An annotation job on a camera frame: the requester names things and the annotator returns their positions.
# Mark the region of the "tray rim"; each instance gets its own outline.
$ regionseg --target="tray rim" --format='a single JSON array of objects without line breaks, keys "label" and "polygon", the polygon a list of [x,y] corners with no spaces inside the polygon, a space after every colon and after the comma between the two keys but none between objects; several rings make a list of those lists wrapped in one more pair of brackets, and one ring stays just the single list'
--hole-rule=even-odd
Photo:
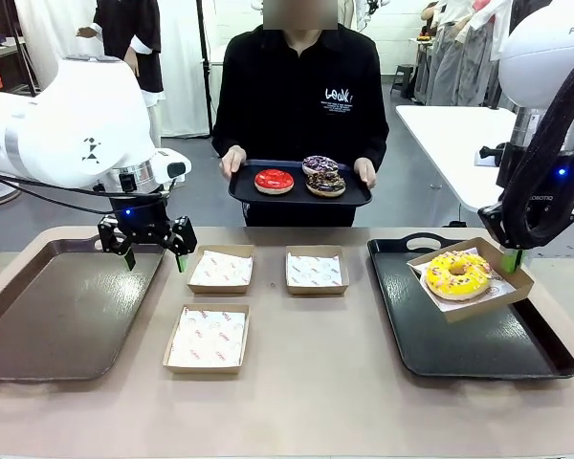
[{"label": "tray rim", "polygon": [[[34,238],[34,240],[22,251],[20,252],[14,260],[9,264],[9,266],[0,273],[0,295],[9,288],[15,278],[22,273],[22,271],[29,266],[29,264],[37,258],[37,256],[41,255],[41,253],[48,248],[50,245],[54,243],[64,243],[64,242],[76,242],[80,245],[84,244],[96,244],[99,241],[98,235],[98,228],[97,227],[56,227],[52,229],[46,229],[45,231],[41,232]],[[0,378],[0,383],[67,383],[67,382],[85,382],[85,381],[94,381],[98,378],[101,378],[105,375],[108,371],[110,371],[123,346],[125,345],[125,341],[127,340],[127,336],[129,335],[132,326],[136,320],[136,316],[143,305],[144,298],[148,293],[148,289],[153,282],[153,279],[157,275],[158,270],[160,270],[160,266],[162,265],[162,261],[164,260],[164,254],[166,251],[159,246],[154,245],[140,245],[140,248],[143,248],[142,252],[149,253],[149,254],[157,254],[157,263],[154,263],[154,268],[151,276],[149,277],[148,283],[146,285],[144,294],[141,297],[141,300],[138,304],[136,313],[133,315],[132,320],[130,321],[127,332],[125,334],[125,339],[121,344],[121,347],[115,354],[115,357],[111,360],[110,365],[103,369],[99,373],[95,373],[93,376],[87,377],[73,377],[73,378]],[[94,251],[64,251],[58,253],[57,255],[63,253],[104,253],[102,249],[95,249]]]},{"label": "tray rim", "polygon": [[[442,247],[448,247],[448,246],[456,244],[458,242],[462,242],[461,240],[446,239],[446,238],[444,238],[438,234],[421,232],[421,233],[410,234],[410,235],[408,235],[402,239],[378,239],[378,238],[377,239],[370,239],[366,244],[367,248],[368,248],[368,253],[370,255],[370,261],[372,263],[372,267],[374,268],[374,274],[375,274],[375,277],[378,281],[378,289],[381,293],[381,296],[383,297],[383,303],[385,305],[387,318],[388,318],[389,324],[391,325],[391,332],[393,334],[393,338],[395,340],[396,347],[397,347],[398,352],[400,354],[400,360],[402,361],[402,364],[406,367],[406,369],[410,373],[412,373],[415,376],[421,377],[421,378],[434,378],[434,379],[438,379],[438,380],[470,380],[470,381],[487,381],[487,382],[496,382],[496,381],[536,382],[536,381],[568,380],[568,379],[574,378],[574,371],[567,374],[567,375],[524,377],[524,376],[517,376],[517,375],[483,376],[483,375],[460,375],[460,374],[454,374],[454,373],[438,374],[438,373],[427,373],[427,372],[423,372],[423,371],[420,371],[420,370],[413,368],[410,365],[410,363],[405,359],[404,352],[403,352],[402,346],[400,344],[400,340],[398,339],[398,334],[396,333],[396,330],[395,330],[395,324],[393,323],[393,317],[391,316],[391,312],[389,311],[389,307],[387,305],[386,294],[383,291],[383,289],[381,288],[381,277],[379,276],[375,255],[382,253],[382,252],[381,251],[375,251],[376,248],[374,246],[377,245],[378,241],[404,242],[406,245],[406,243],[410,240],[426,239],[426,238],[427,239],[434,239],[434,240],[440,242]],[[435,249],[420,248],[420,249],[417,249],[415,251],[404,251],[404,252],[396,252],[396,253],[431,253],[433,251],[435,251]],[[574,356],[572,355],[572,353],[569,351],[569,349],[567,349],[567,347],[565,346],[565,344],[563,343],[561,338],[557,335],[555,330],[553,330],[553,328],[546,321],[546,319],[542,316],[542,314],[540,314],[540,312],[536,309],[536,305],[533,302],[532,302],[532,306],[534,307],[534,310],[536,310],[537,314],[540,316],[541,320],[546,324],[548,329],[553,333],[553,335],[555,336],[557,341],[562,345],[567,356],[569,356],[572,359],[572,361],[574,361]]]},{"label": "tray rim", "polygon": [[[281,164],[284,164],[283,167],[299,167],[301,169],[302,167],[302,161],[279,161],[279,160],[256,160],[256,159],[250,159],[245,161],[245,163],[243,163],[240,167],[242,170],[242,168],[246,167],[247,165],[262,165],[262,166],[268,166],[268,167],[280,167]],[[346,164],[338,164],[338,168],[340,171],[343,172],[348,172],[348,173],[355,173],[353,167],[349,167]],[[230,194],[230,196],[232,196],[233,199],[235,199],[236,201],[239,201],[241,203],[244,204],[270,204],[270,202],[268,203],[261,203],[259,201],[252,201],[252,200],[242,200],[241,198],[238,198],[235,195],[234,189],[236,187],[236,182],[238,181],[238,175],[239,172],[236,172],[235,174],[232,174],[232,178],[230,179],[230,184],[228,185],[228,193]],[[283,203],[280,201],[275,201],[274,204],[277,205],[299,205],[299,206],[340,206],[342,208],[362,208],[363,206],[367,206],[368,204],[370,204],[372,202],[372,199],[374,198],[372,195],[372,191],[365,186],[364,183],[360,183],[358,181],[359,184],[359,188],[362,192],[362,194],[365,197],[365,202],[361,203],[361,204],[357,204],[357,205],[346,205],[346,204],[337,204],[335,201],[333,201],[332,199],[321,199],[319,198],[318,202],[314,202],[314,203]]]}]

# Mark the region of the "purple donut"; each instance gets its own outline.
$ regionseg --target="purple donut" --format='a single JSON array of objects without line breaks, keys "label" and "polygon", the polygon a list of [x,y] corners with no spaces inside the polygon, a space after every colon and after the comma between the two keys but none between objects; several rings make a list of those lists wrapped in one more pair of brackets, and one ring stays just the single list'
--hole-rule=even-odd
[{"label": "purple donut", "polygon": [[338,172],[338,164],[324,156],[309,156],[303,161],[302,168],[307,175],[319,172]]}]

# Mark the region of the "robot logo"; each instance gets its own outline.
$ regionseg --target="robot logo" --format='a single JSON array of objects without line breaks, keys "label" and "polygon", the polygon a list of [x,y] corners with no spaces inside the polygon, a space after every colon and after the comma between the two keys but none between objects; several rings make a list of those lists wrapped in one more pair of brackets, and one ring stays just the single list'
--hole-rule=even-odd
[{"label": "robot logo", "polygon": [[98,148],[100,145],[102,145],[102,142],[96,142],[96,139],[94,139],[93,137],[85,139],[83,142],[89,143],[89,156],[83,156],[82,160],[83,161],[95,160],[96,164],[99,164],[98,157],[94,154],[94,150]]}]

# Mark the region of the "red icing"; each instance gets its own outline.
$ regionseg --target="red icing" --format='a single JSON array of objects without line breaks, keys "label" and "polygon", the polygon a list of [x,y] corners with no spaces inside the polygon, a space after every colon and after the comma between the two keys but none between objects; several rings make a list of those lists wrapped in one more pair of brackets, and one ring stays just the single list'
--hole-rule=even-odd
[{"label": "red icing", "polygon": [[269,189],[289,188],[294,185],[294,178],[287,172],[277,169],[262,170],[255,176],[255,183]]}]

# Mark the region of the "shirt collar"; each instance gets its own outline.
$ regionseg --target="shirt collar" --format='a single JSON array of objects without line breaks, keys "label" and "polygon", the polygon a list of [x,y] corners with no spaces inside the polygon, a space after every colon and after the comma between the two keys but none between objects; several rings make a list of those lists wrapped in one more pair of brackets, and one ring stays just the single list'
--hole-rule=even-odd
[{"label": "shirt collar", "polygon": [[[339,53],[342,51],[342,38],[340,25],[337,29],[324,30],[321,32],[318,43],[328,50]],[[287,47],[285,36],[280,30],[263,30],[261,31],[261,48],[263,50],[277,50]]]}]

